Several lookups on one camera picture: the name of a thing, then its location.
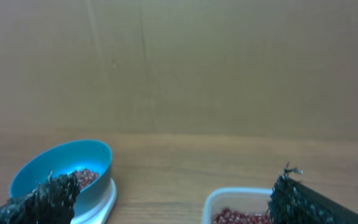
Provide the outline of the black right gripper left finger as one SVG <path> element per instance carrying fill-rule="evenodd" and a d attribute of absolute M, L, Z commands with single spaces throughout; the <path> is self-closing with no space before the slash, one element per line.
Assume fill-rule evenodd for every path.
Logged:
<path fill-rule="evenodd" d="M 74 174 L 49 175 L 31 192 L 10 198 L 0 207 L 0 224 L 70 224 L 80 194 Z"/>

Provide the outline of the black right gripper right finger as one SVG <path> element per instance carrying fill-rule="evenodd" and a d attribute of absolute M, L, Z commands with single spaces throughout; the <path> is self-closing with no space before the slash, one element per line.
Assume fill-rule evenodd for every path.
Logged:
<path fill-rule="evenodd" d="M 272 187 L 268 217 L 274 224 L 358 224 L 358 213 L 290 177 L 302 174 L 286 165 Z"/>

